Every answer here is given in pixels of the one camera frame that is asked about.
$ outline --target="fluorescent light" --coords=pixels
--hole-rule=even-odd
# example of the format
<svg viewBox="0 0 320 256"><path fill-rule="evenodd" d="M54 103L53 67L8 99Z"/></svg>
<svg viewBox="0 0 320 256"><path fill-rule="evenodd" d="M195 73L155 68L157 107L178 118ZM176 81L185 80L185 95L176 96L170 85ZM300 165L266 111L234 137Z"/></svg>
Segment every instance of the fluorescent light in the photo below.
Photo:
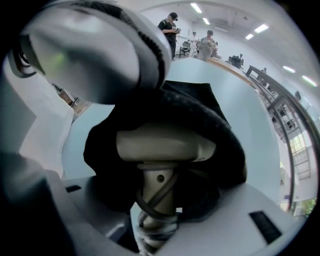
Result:
<svg viewBox="0 0 320 256"><path fill-rule="evenodd" d="M203 20L204 20L205 24L210 25L210 23L209 23L208 19L203 18Z"/></svg>
<svg viewBox="0 0 320 256"><path fill-rule="evenodd" d="M253 37L254 37L253 34L248 34L248 35L245 37L245 39L249 40L250 38L253 38Z"/></svg>
<svg viewBox="0 0 320 256"><path fill-rule="evenodd" d="M266 30L266 29L268 29L269 27L266 25L266 24L262 24L260 27L258 27L258 28L256 28L254 31L256 32L256 33L260 33L260 32L262 32L262 31L264 31L264 30Z"/></svg>
<svg viewBox="0 0 320 256"><path fill-rule="evenodd" d="M202 14L202 11L196 3L190 3L190 5L196 10L198 14Z"/></svg>
<svg viewBox="0 0 320 256"><path fill-rule="evenodd" d="M312 79L310 79L309 77L307 77L306 75L303 75L302 78L307 81L309 84L311 84L314 87L317 87L317 83L315 81L313 81Z"/></svg>
<svg viewBox="0 0 320 256"><path fill-rule="evenodd" d="M283 66L283 68L284 68L286 71L289 71L289 72L291 72L291 73L296 73L296 71L295 71L293 68L291 68L291 67Z"/></svg>

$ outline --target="metal railing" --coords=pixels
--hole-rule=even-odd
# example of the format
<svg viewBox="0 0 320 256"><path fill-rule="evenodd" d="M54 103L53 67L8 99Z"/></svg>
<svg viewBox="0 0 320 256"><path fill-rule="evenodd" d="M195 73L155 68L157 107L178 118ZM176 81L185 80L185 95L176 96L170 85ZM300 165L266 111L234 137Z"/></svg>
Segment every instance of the metal railing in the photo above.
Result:
<svg viewBox="0 0 320 256"><path fill-rule="evenodd" d="M280 83L253 66L249 67L246 76L253 81L253 87L259 92L270 114L275 131L287 145L291 175L287 210L291 212L295 176L299 180L311 177L310 156L305 136L311 142L318 174L320 168L320 136L312 118L299 100Z"/></svg>

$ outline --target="man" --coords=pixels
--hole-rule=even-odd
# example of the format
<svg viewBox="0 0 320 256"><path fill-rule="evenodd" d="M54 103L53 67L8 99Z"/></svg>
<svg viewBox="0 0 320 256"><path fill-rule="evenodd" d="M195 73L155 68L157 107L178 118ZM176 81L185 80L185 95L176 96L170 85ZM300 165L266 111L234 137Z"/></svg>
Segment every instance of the man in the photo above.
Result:
<svg viewBox="0 0 320 256"><path fill-rule="evenodd" d="M172 51L172 59L176 55L176 35L177 35L177 26L174 21L177 21L178 15L175 12L171 12L167 18L163 19L158 28L162 30L166 39L169 42Z"/></svg>
<svg viewBox="0 0 320 256"><path fill-rule="evenodd" d="M189 52L189 58L193 58L195 56L197 43L199 43L199 38L197 37L196 32L192 32L192 37L190 38L191 41L191 47Z"/></svg>
<svg viewBox="0 0 320 256"><path fill-rule="evenodd" d="M240 53L240 61L241 61L241 66L243 66L244 65L244 59L242 58L242 53Z"/></svg>

